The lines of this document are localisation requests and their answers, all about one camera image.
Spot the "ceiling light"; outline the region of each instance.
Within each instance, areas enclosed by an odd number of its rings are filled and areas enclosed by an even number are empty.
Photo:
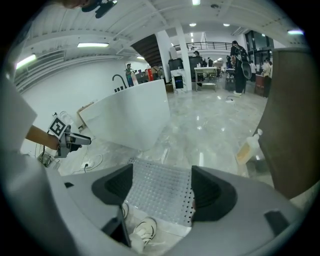
[[[200,5],[200,2],[201,2],[201,0],[192,0],[192,4],[193,4],[194,6]]]
[[[37,58],[36,55],[34,55],[34,54],[30,55],[29,57],[27,57],[27,58],[19,61],[19,62],[16,64],[15,69],[17,70],[17,69],[21,68],[22,66],[28,64],[29,62],[34,61],[36,58]]]
[[[78,48],[82,47],[108,47],[108,43],[100,43],[100,42],[81,42],[78,44]]]
[[[292,30],[288,30],[288,34],[289,35],[303,35],[304,32],[300,29],[292,29]]]

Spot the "ceiling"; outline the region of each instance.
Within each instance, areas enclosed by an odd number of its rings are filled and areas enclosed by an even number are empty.
[[[248,28],[290,46],[301,46],[301,36],[288,35],[295,25],[269,0],[118,0],[102,18],[95,12],[81,9],[65,9],[48,5],[34,20],[20,59],[30,54],[45,55],[54,51],[66,51],[66,56],[115,55],[134,56],[133,43],[155,32],[167,30],[174,34],[176,22],[184,31],[227,31],[238,27]],[[189,23],[197,23],[191,28]],[[109,43],[104,49],[77,48],[78,43]]]

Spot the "black faucet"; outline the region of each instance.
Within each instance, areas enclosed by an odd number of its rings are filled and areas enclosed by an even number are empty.
[[[115,75],[112,77],[112,81],[114,81],[114,80],[115,80],[115,77],[120,77],[120,78],[121,78],[121,80],[122,80],[122,83],[123,83],[123,85],[124,85],[124,88],[126,88],[126,89],[127,89],[126,84],[125,84],[125,81],[124,81],[124,79],[122,78],[122,76],[121,76],[121,75],[119,75],[119,74],[115,74]]]

